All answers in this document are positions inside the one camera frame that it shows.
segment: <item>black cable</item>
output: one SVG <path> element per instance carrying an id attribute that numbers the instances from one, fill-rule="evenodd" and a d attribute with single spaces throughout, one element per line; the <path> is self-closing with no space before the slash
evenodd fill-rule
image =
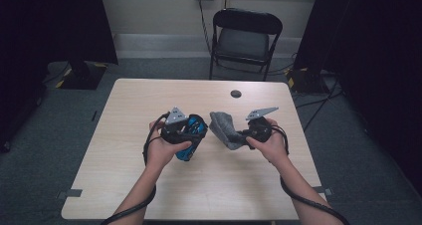
<path id="1" fill-rule="evenodd" d="M 155 137 L 155 138 L 151 139 L 152 134 L 153 134 L 155 128 L 157 127 L 158 123 L 164 117 L 168 117 L 169 114 L 170 114 L 170 112 L 163 114 L 158 120 L 155 121 L 155 124 L 152 126 L 151 130 L 149 131 L 149 134 L 148 134 L 148 137 L 146 138 L 146 142 L 145 142 L 145 145 L 143 146 L 143 152 L 142 152 L 142 154 L 143 154 L 143 161 L 144 161 L 145 165 L 146 165 L 147 157 L 148 157 L 149 144 L 152 141 L 154 141 L 155 139 L 158 139 L 158 138 L 161 137 L 161 136 L 159 136 L 159 137 Z M 109 223 L 114 222 L 114 221 L 116 221 L 116 220 L 118 220 L 118 219 L 120 219 L 122 217 L 125 217 L 125 216 L 131 214 L 131 213 L 134 213 L 134 212 L 138 211 L 139 209 L 142 209 L 142 208 L 146 207 L 152 201 L 152 199 L 154 199 L 155 193 L 156 193 L 156 186 L 154 185 L 154 187 L 152 188 L 151 193 L 149 194 L 149 196 L 144 201 L 142 201 L 141 203 L 139 203 L 139 204 L 137 204 L 137 205 L 135 205 L 135 206 L 133 206 L 131 208 L 128 208 L 128 209 L 126 209 L 124 211 L 121 211 L 119 213 L 116 213 L 116 214 L 110 216 L 108 219 L 106 219 L 105 221 L 103 221 L 101 225 L 109 224 Z"/>
<path id="2" fill-rule="evenodd" d="M 328 102 L 328 100 L 331 98 L 332 93 L 334 92 L 335 86 L 338 83 L 338 79 L 335 80 L 334 85 L 332 86 L 331 91 L 329 92 L 329 95 L 322 100 L 321 104 L 319 105 L 319 108 L 316 110 L 316 112 L 313 114 L 313 116 L 310 118 L 310 120 L 308 121 L 308 123 L 305 125 L 304 127 L 304 132 L 307 130 L 308 126 L 311 124 L 311 122 L 314 120 L 314 118 L 317 116 L 317 113 L 319 113 L 319 111 L 322 109 L 323 105 L 325 105 L 326 102 Z"/>
<path id="3" fill-rule="evenodd" d="M 152 201 L 152 199 L 154 199 L 155 193 L 156 193 L 156 186 L 154 185 L 152 192 L 149 194 L 149 196 L 146 198 L 145 201 L 143 201 L 143 202 L 141 202 L 141 203 L 139 203 L 139 204 L 137 204 L 137 205 L 135 205 L 135 206 L 133 206 L 129 209 L 126 209 L 122 212 L 119 212 L 119 213 L 112 215 L 111 217 L 109 217 L 108 219 L 103 221 L 101 225 L 109 224 L 109 223 L 114 222 L 114 221 L 116 221 L 116 220 L 118 220 L 122 217 L 125 217 L 125 216 L 131 214 L 131 213 L 134 213 L 139 209 L 146 207 Z"/>
<path id="4" fill-rule="evenodd" d="M 272 130 L 280 133 L 283 137 L 283 139 L 285 140 L 285 148 L 286 148 L 286 153 L 287 155 L 289 155 L 289 143 L 288 143 L 288 137 L 285 133 L 285 131 L 278 125 L 272 125 Z M 298 200 L 299 202 L 305 203 L 308 206 L 314 207 L 316 209 L 319 209 L 323 212 L 326 212 L 332 216 L 334 216 L 335 218 L 337 218 L 338 220 L 340 220 L 344 225 L 348 225 L 348 221 L 347 219 L 345 219 L 341 214 L 339 214 L 338 212 L 336 212 L 335 210 L 333 210 L 332 208 L 329 208 L 323 204 L 311 201 L 309 199 L 303 198 L 300 195 L 294 193 L 292 190 L 290 190 L 290 188 L 286 185 L 285 181 L 283 180 L 283 177 L 280 175 L 280 183 L 282 184 L 282 188 L 283 190 L 289 195 L 291 196 L 293 199 Z"/>
<path id="5" fill-rule="evenodd" d="M 208 53 L 211 55 L 211 48 L 210 48 L 210 43 L 208 39 L 207 26 L 205 25 L 204 12 L 202 11 L 202 0 L 198 0 L 198 2 L 199 2 L 199 9 L 201 10 L 202 29 L 204 30 L 205 43 L 207 44 Z"/>
<path id="6" fill-rule="evenodd" d="M 286 68 L 288 68 L 288 67 L 291 67 L 292 65 L 293 65 L 293 64 L 288 64 L 287 66 L 282 67 L 282 68 L 280 68 L 280 69 L 276 69 L 276 70 L 268 71 L 267 75 L 268 75 L 268 76 L 274 76 L 274 75 L 284 75 L 284 74 L 285 74 L 285 72 L 282 72 L 282 73 L 277 73 L 277 74 L 275 74 L 275 72 L 283 71 L 284 69 L 286 69 Z"/>
<path id="7" fill-rule="evenodd" d="M 301 197 L 300 195 L 294 193 L 292 190 L 290 190 L 290 188 L 286 185 L 285 181 L 283 180 L 283 177 L 280 176 L 280 183 L 282 184 L 282 188 L 283 190 L 289 195 L 291 196 L 293 199 L 298 200 L 302 203 L 305 203 L 308 206 L 314 207 L 316 209 L 319 209 L 323 212 L 326 212 L 332 216 L 334 216 L 335 218 L 337 218 L 338 220 L 340 220 L 344 225 L 349 225 L 347 219 L 345 219 L 345 217 L 343 217 L 341 214 L 339 214 L 337 211 L 335 211 L 332 208 L 329 208 L 323 204 L 314 202 L 312 200 L 306 199 Z"/>
<path id="8" fill-rule="evenodd" d="M 291 58 L 292 58 L 292 61 L 293 62 L 295 62 L 295 60 L 296 60 L 296 56 L 298 55 L 298 53 L 297 52 L 295 52 L 295 53 L 293 53 L 292 54 L 292 56 L 291 56 Z"/>
<path id="9" fill-rule="evenodd" d="M 337 94 L 335 94 L 334 96 L 330 97 L 330 99 L 336 98 L 336 97 L 338 97 L 338 96 L 342 95 L 342 93 L 343 93 L 343 90 L 341 90 L 340 92 L 338 92 L 338 93 L 337 93 Z M 313 105 L 313 104 L 322 103 L 323 101 L 326 101 L 326 98 L 321 99 L 321 100 L 318 100 L 318 101 L 315 101 L 315 102 L 305 103 L 305 104 L 302 104 L 302 105 L 296 106 L 296 109 L 299 109 L 299 108 L 302 108 L 302 107 L 306 107 L 306 106 L 310 106 L 310 105 Z"/>

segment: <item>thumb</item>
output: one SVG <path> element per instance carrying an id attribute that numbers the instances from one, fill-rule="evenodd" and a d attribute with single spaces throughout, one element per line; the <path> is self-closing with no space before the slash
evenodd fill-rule
<path id="1" fill-rule="evenodd" d="M 256 139 L 247 136 L 246 141 L 248 141 L 249 144 L 251 144 L 253 147 L 258 148 L 258 150 L 262 147 L 262 143 L 257 141 Z"/>
<path id="2" fill-rule="evenodd" d="M 174 147 L 176 151 L 180 151 L 180 150 L 188 148 L 191 144 L 192 144 L 191 141 L 184 141 L 184 142 L 175 144 Z"/>

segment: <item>gray object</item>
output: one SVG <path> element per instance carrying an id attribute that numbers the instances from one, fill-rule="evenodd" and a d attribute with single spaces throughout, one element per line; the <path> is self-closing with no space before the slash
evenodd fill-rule
<path id="1" fill-rule="evenodd" d="M 178 107 L 174 107 L 171 110 L 168 118 L 165 120 L 165 124 L 169 125 L 169 124 L 181 122 L 187 119 L 188 117 Z"/>
<path id="2" fill-rule="evenodd" d="M 246 136 L 236 131 L 231 115 L 225 112 L 211 112 L 210 116 L 209 128 L 230 150 L 246 145 Z"/>
<path id="3" fill-rule="evenodd" d="M 251 111 L 248 116 L 246 117 L 246 120 L 251 120 L 254 118 L 259 118 L 264 116 L 267 113 L 272 113 L 273 111 L 278 110 L 279 108 L 267 108 L 267 109 L 258 109 Z"/>

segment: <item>black chair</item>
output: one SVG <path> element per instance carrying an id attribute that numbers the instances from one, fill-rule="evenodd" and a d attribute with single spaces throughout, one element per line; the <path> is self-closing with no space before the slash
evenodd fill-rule
<path id="1" fill-rule="evenodd" d="M 213 30 L 209 80 L 212 80 L 214 61 L 218 65 L 218 60 L 261 66 L 259 73 L 265 67 L 263 81 L 266 80 L 283 30 L 280 19 L 269 13 L 228 8 L 214 15 Z M 275 36 L 271 45 L 270 35 Z"/>

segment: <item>white wall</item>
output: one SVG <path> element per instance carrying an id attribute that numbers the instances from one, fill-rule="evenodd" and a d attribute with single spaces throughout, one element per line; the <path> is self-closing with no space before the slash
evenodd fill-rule
<path id="1" fill-rule="evenodd" d="M 225 0 L 203 0 L 206 25 Z M 315 0 L 228 0 L 227 6 L 265 11 L 284 23 L 284 38 L 301 38 Z M 115 34 L 203 35 L 197 0 L 104 0 Z"/>

